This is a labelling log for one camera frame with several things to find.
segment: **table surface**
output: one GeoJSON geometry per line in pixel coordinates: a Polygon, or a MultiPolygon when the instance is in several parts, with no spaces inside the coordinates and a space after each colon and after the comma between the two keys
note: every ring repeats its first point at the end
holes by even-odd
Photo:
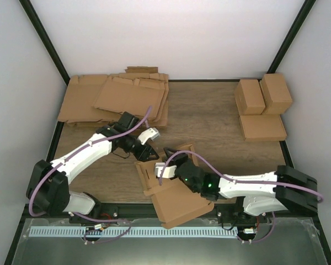
{"type": "MultiPolygon", "coordinates": [[[[233,94],[236,85],[237,82],[169,83],[168,127],[159,130],[161,138],[153,145],[156,151],[192,142],[198,154],[220,172],[232,175],[259,174],[284,165],[279,142],[244,142],[233,94]]],[[[95,130],[65,125],[55,157],[71,152],[95,130]]],[[[101,202],[149,203],[135,162],[133,156],[102,157],[76,177],[70,190],[88,192],[101,202]]],[[[223,202],[233,203],[235,198],[223,202]]]]}

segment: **wooden table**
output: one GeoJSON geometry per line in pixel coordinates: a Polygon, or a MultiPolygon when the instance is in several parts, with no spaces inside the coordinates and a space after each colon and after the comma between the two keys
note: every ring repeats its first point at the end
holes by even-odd
{"type": "MultiPolygon", "coordinates": [[[[172,82],[169,84],[168,127],[160,129],[157,151],[193,142],[196,152],[220,172],[241,175],[276,170],[284,165],[279,142],[244,142],[233,91],[236,82],[172,82]]],[[[96,128],[64,126],[56,152],[61,157],[84,143],[96,128]]],[[[102,202],[149,203],[131,155],[103,157],[71,184],[102,202]]]]}

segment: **white wall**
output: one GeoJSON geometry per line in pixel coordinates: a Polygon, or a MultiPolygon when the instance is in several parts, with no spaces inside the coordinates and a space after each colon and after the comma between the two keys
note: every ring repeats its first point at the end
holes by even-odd
{"type": "Polygon", "coordinates": [[[69,74],[261,77],[303,0],[32,0],[69,74]]]}
{"type": "Polygon", "coordinates": [[[278,71],[295,101],[284,115],[289,151],[297,169],[318,179],[331,248],[331,0],[316,2],[278,71]]]}
{"type": "Polygon", "coordinates": [[[65,85],[19,1],[0,1],[0,264],[33,165],[46,158],[65,85]]]}

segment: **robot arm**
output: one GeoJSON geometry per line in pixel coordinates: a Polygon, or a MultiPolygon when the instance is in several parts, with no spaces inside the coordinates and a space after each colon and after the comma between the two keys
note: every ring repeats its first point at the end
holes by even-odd
{"type": "MultiPolygon", "coordinates": [[[[156,163],[154,174],[157,177],[160,177],[164,165],[165,163],[156,163]]],[[[291,167],[279,166],[275,172],[253,176],[224,176],[233,181],[215,173],[205,172],[195,166],[185,153],[175,156],[163,173],[163,178],[179,178],[192,192],[200,193],[208,200],[244,197],[242,210],[251,216],[279,210],[289,210],[307,216],[317,213],[317,199],[309,193],[278,185],[253,185],[236,181],[283,182],[317,190],[317,181],[314,178],[291,167]]]]}
{"type": "Polygon", "coordinates": [[[147,143],[147,140],[155,140],[160,136],[155,128],[145,130],[138,137],[125,135],[108,140],[130,130],[137,122],[138,118],[135,116],[123,113],[117,123],[98,129],[90,139],[70,153],[50,163],[44,160],[39,161],[32,172],[26,192],[27,198],[31,198],[33,190],[47,172],[59,166],[43,183],[34,199],[34,204],[51,216],[62,212],[79,212],[88,215],[97,211],[98,200],[87,193],[71,192],[68,186],[85,168],[101,157],[114,152],[117,148],[122,148],[126,153],[132,153],[139,161],[158,159],[158,154],[147,143]]]}

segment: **stack of flattened cardboard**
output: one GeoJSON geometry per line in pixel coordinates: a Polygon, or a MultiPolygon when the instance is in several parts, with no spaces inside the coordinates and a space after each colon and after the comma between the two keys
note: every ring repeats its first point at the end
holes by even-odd
{"type": "Polygon", "coordinates": [[[142,118],[149,106],[152,127],[168,124],[168,75],[158,67],[129,66],[125,73],[73,76],[58,121],[75,126],[103,126],[123,112],[142,118]]]}
{"type": "MultiPolygon", "coordinates": [[[[177,147],[177,150],[195,152],[194,145],[177,147]]],[[[196,166],[199,165],[196,156],[189,156],[196,166]]],[[[151,196],[152,203],[162,226],[166,229],[181,225],[187,221],[210,212],[214,203],[202,198],[199,193],[193,193],[179,178],[163,179],[159,185],[154,175],[154,166],[162,160],[136,162],[144,194],[151,196]]]]}
{"type": "Polygon", "coordinates": [[[280,114],[292,104],[284,76],[265,74],[240,80],[234,91],[245,141],[283,141],[287,134],[280,114]]]}

